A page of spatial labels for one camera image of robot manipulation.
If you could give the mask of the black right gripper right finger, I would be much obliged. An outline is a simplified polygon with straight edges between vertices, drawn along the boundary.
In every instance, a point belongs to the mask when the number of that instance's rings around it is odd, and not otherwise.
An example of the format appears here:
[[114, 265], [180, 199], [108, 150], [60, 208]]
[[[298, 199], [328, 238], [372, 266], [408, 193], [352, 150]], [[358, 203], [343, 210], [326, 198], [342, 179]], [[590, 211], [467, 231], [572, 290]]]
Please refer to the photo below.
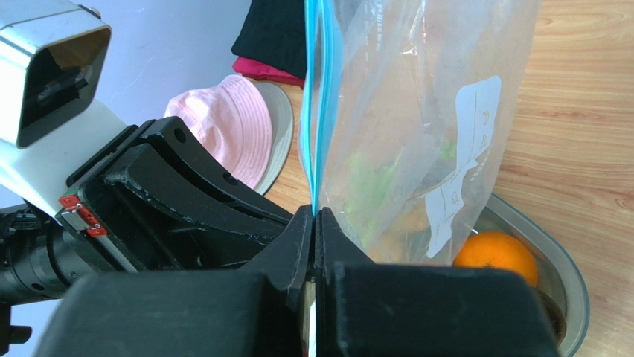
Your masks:
[[318, 356], [557, 356], [536, 290], [494, 268], [374, 263], [315, 219]]

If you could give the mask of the clear zip top bag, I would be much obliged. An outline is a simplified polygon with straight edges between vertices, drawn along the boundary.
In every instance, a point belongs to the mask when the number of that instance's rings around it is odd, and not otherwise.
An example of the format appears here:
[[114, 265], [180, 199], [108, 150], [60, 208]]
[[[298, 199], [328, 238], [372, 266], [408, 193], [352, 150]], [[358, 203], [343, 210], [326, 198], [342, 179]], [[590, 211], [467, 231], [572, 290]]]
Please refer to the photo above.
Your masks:
[[313, 212], [331, 209], [351, 240], [352, 157], [380, 166], [405, 148], [440, 180], [403, 211], [423, 200], [429, 218], [406, 264], [451, 265], [492, 193], [541, 5], [306, 1], [298, 145]]

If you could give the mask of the ginger root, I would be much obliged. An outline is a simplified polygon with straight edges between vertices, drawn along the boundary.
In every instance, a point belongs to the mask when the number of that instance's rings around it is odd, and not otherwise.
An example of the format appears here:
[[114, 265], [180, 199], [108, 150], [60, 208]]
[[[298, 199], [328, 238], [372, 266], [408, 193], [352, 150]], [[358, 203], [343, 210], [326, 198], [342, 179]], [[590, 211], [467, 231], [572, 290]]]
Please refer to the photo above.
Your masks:
[[419, 201], [392, 221], [368, 249], [378, 263], [412, 263], [419, 248], [429, 245], [429, 218], [426, 204]]

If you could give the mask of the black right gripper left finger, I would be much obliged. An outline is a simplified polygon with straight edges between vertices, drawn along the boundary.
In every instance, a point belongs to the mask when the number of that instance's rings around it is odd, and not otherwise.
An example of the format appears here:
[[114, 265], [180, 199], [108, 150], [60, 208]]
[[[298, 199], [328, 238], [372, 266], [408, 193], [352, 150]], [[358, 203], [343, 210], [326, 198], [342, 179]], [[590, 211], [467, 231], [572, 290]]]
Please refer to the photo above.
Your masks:
[[80, 278], [37, 356], [305, 356], [301, 316], [313, 214], [300, 207], [237, 270]]

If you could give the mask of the orange fruit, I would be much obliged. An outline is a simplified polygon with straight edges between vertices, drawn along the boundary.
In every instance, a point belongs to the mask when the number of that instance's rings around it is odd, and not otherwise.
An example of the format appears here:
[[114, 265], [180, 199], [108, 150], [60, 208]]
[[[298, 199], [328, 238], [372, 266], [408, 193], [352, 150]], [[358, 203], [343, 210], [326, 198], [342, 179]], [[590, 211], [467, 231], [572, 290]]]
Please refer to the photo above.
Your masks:
[[512, 271], [533, 287], [539, 281], [537, 261], [533, 254], [516, 238], [498, 231], [485, 231], [469, 237], [453, 265]]

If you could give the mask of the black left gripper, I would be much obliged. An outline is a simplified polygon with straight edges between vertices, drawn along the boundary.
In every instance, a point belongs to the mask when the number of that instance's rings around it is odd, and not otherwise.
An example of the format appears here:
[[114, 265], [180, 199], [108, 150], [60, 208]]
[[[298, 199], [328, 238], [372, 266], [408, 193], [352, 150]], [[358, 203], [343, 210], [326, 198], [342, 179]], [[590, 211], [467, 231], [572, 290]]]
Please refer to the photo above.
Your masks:
[[129, 126], [68, 177], [67, 229], [127, 271], [238, 268], [292, 215], [235, 178], [178, 117]]

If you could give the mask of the dark purple plum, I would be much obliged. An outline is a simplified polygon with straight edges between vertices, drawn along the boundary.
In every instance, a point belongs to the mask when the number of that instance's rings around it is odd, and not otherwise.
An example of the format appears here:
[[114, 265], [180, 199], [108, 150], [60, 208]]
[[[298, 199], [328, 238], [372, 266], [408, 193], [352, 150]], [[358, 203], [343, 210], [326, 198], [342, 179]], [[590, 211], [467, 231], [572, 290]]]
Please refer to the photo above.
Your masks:
[[567, 323], [563, 311], [556, 304], [556, 302], [549, 297], [546, 293], [537, 289], [542, 304], [547, 312], [548, 320], [550, 321], [551, 329], [554, 333], [557, 346], [560, 346], [567, 332]]

